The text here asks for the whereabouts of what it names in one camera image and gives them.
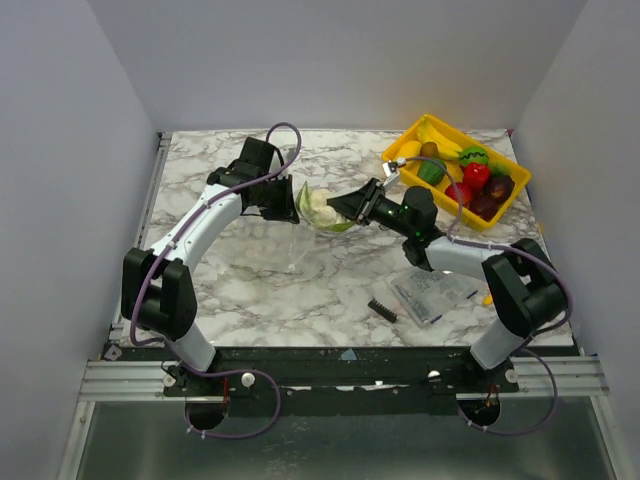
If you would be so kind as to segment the white toy cauliflower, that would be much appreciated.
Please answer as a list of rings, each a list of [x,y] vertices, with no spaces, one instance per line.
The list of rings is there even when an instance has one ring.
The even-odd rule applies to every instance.
[[[329,191],[311,189],[305,182],[295,201],[298,214],[313,229],[323,232],[343,233],[355,225],[328,204]]]

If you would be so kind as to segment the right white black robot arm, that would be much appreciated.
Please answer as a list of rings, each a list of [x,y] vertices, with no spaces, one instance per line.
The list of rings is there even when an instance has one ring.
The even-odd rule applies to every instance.
[[[448,271],[488,285],[498,319],[470,347],[472,360],[460,367],[461,382],[471,391],[493,384],[496,367],[549,331],[551,321],[566,321],[572,313],[569,288],[535,240],[502,245],[445,234],[436,227],[437,207],[429,189],[410,187],[396,203],[372,179],[358,190],[328,199],[327,205],[357,224],[374,222],[403,236],[405,256],[417,268]]]

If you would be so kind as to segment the green toy bell pepper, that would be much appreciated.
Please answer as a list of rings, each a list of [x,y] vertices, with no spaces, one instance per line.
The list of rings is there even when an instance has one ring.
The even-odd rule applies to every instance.
[[[445,177],[446,164],[439,159],[422,160],[417,176],[431,186],[438,186]]]

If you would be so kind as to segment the clear zip top bag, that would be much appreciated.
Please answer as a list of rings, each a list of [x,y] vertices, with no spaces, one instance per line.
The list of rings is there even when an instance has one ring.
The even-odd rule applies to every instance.
[[[304,183],[294,190],[295,201]],[[317,235],[340,234],[317,231],[298,216],[299,224],[267,221],[257,212],[238,221],[231,239],[231,264],[253,270],[292,272],[314,249]]]

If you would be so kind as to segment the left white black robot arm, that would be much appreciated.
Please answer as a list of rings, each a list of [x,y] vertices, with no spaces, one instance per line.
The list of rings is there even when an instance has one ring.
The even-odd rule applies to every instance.
[[[130,249],[123,260],[121,315],[130,321],[130,339],[142,328],[190,368],[187,382],[201,395],[214,393],[222,380],[213,364],[216,349],[196,325],[197,298],[192,271],[223,230],[255,208],[266,221],[297,224],[288,163],[273,144],[249,137],[239,157],[211,173],[198,202],[147,250]]]

